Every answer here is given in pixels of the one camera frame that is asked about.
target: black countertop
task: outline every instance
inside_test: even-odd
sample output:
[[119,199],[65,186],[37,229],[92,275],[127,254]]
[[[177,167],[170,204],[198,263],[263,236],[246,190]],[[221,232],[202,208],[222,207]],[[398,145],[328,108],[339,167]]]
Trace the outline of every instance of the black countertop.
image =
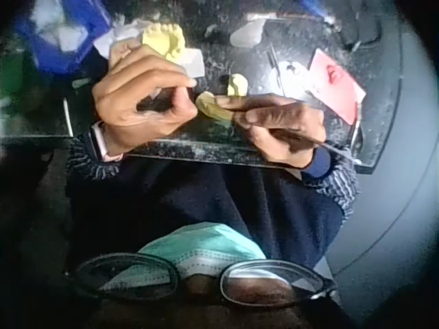
[[[318,7],[312,5],[317,1],[309,0],[307,3],[308,10],[295,1],[277,0],[104,1],[111,14],[125,14],[127,22],[135,18],[152,20],[159,16],[162,23],[181,25],[187,46],[201,49],[204,56],[206,75],[198,79],[194,96],[205,90],[224,94],[227,75],[230,73],[241,73],[247,77],[250,95],[280,93],[278,86],[269,78],[273,68],[267,51],[271,45],[279,62],[297,61],[304,66],[309,66],[317,48],[325,51],[367,92],[362,106],[362,138],[357,140],[353,151],[364,163],[358,168],[359,171],[371,173],[385,147],[399,98],[401,40],[398,14],[393,5],[383,5],[379,0],[367,0],[367,8],[361,10],[360,24],[357,25],[354,10],[358,7],[355,4],[351,8],[343,0],[323,1],[323,5]],[[296,19],[268,21],[261,43],[252,49],[236,48],[229,42],[230,34],[245,24],[243,15],[246,12],[310,12],[310,8],[312,14],[328,12],[341,20],[342,38],[326,25]],[[351,53],[342,41],[345,44],[354,42],[357,26],[364,42],[375,39],[377,35],[381,39]],[[79,77],[91,77],[92,81],[97,81],[104,74],[105,68],[105,60],[96,51],[92,51],[78,74],[59,78],[64,82],[63,93],[69,103],[74,134],[83,132],[93,120],[91,86],[73,90],[66,81]],[[288,89],[288,82],[283,84]],[[54,85],[59,91],[59,83],[55,82]],[[306,95],[302,95],[302,98],[325,110],[325,126],[330,141],[341,144],[351,142],[349,125],[319,101]],[[63,118],[62,100],[59,99],[58,103],[58,117]],[[139,156],[271,167],[246,141],[239,129],[215,124],[202,113],[174,136],[150,143],[148,148],[140,148],[134,153]]]

